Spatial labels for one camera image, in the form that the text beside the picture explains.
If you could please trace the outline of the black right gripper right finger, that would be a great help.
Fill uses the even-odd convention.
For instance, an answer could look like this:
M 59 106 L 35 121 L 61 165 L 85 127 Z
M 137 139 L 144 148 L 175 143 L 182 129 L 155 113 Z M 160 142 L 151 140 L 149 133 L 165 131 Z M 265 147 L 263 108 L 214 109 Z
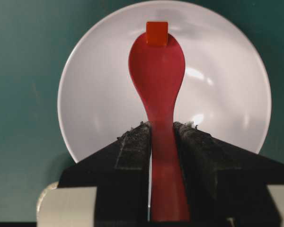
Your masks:
M 174 123 L 194 226 L 284 227 L 284 164 Z

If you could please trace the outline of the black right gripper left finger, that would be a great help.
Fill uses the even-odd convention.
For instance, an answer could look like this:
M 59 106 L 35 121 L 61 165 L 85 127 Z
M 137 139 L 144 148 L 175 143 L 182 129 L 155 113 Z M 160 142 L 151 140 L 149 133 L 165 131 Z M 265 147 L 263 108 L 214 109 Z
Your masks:
M 96 227 L 148 224 L 151 124 L 142 122 L 117 140 L 65 169 L 59 188 L 97 188 Z

